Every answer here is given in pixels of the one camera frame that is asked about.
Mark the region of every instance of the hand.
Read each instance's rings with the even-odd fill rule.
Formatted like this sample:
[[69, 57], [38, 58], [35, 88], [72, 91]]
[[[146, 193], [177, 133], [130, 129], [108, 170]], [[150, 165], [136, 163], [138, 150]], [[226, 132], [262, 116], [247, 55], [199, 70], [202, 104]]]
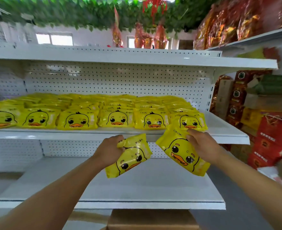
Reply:
[[200, 158], [211, 164], [216, 164], [219, 156], [224, 153], [221, 146], [208, 132], [200, 132], [193, 129], [189, 129], [187, 132], [189, 133], [187, 140], [195, 148]]
[[104, 139], [91, 158], [97, 160], [98, 165], [102, 169], [114, 164], [125, 151], [125, 148], [118, 148], [116, 146], [123, 139], [122, 135]]

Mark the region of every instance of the forearm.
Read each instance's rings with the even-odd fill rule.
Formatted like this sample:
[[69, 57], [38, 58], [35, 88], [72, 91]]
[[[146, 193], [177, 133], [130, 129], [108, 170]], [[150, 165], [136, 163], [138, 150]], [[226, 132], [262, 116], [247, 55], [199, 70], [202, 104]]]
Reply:
[[236, 158], [221, 153], [216, 163], [267, 216], [282, 223], [282, 186]]
[[90, 181], [103, 169], [91, 157], [0, 219], [0, 229], [62, 229]]

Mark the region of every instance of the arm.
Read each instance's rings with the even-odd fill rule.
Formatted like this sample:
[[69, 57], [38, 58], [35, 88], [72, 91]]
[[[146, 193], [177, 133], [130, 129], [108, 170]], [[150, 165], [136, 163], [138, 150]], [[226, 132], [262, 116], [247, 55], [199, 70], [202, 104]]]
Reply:
[[282, 227], [282, 186], [225, 153], [208, 133], [193, 129], [189, 129], [188, 133], [187, 139], [199, 156], [222, 170], [261, 208], [266, 217], [275, 218]]
[[2, 217], [0, 229], [62, 229], [90, 181], [123, 153], [124, 148], [116, 147], [123, 139], [122, 135], [104, 139], [92, 157]]

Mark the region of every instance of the artificial vine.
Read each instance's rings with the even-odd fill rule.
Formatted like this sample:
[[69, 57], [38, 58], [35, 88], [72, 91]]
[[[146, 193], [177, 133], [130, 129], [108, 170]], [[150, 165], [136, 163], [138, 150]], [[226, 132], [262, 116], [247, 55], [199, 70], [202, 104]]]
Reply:
[[[175, 0], [168, 3], [163, 15], [158, 8], [154, 24], [163, 18], [167, 32], [195, 29], [216, 1]], [[120, 16], [120, 30], [131, 31], [139, 21], [150, 33], [153, 28], [151, 8], [149, 6], [143, 13], [143, 4], [138, 0], [0, 0], [0, 8], [11, 13], [2, 14], [0, 21], [25, 23], [21, 17], [25, 13], [33, 15], [33, 22], [40, 27], [64, 25], [103, 30], [114, 23], [114, 7]]]

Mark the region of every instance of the white shelf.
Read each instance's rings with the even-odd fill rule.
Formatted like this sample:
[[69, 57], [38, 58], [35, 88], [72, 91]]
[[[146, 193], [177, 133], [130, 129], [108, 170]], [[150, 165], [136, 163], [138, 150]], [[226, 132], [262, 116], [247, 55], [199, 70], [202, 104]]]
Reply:
[[84, 46], [53, 46], [3, 43], [0, 59], [105, 62], [223, 67], [240, 69], [277, 69], [276, 60], [222, 58], [220, 52], [197, 50], [127, 49]]
[[[210, 135], [218, 143], [249, 144], [248, 135], [233, 127], [229, 123], [205, 111], [205, 120]], [[60, 131], [60, 130], [30, 130], [20, 128], [0, 129], [0, 139], [41, 139], [41, 140], [103, 140], [122, 134], [125, 138], [146, 133], [148, 142], [156, 140], [164, 130], [138, 130], [135, 128], [105, 128], [99, 127], [91, 131]]]
[[251, 38], [208, 48], [208, 51], [223, 51], [223, 55], [234, 56], [253, 51], [259, 47], [274, 47], [282, 45], [282, 29], [266, 32]]
[[[45, 157], [0, 195], [0, 208], [14, 208], [86, 158]], [[206, 174], [191, 174], [170, 159], [149, 159], [117, 178], [102, 170], [76, 209], [226, 209]]]

